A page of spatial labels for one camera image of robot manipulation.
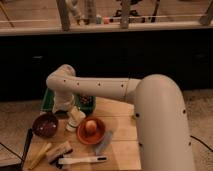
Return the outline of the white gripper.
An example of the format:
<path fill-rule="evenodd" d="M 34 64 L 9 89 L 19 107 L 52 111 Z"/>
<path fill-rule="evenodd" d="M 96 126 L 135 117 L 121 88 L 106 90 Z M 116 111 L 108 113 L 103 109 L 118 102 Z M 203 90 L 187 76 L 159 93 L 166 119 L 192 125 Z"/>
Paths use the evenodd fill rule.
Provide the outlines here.
<path fill-rule="evenodd" d="M 75 105 L 75 97 L 73 94 L 55 93 L 52 112 L 69 111 Z"/>

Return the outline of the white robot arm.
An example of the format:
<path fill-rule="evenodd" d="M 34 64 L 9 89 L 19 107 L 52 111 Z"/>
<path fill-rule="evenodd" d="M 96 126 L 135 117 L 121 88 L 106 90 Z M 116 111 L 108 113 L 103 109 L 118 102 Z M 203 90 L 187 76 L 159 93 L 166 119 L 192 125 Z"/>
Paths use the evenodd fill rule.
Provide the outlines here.
<path fill-rule="evenodd" d="M 46 79 L 57 103 L 70 93 L 123 101 L 134 106 L 142 171 L 195 171 L 184 98 L 162 74 L 142 79 L 77 77 L 62 65 Z"/>

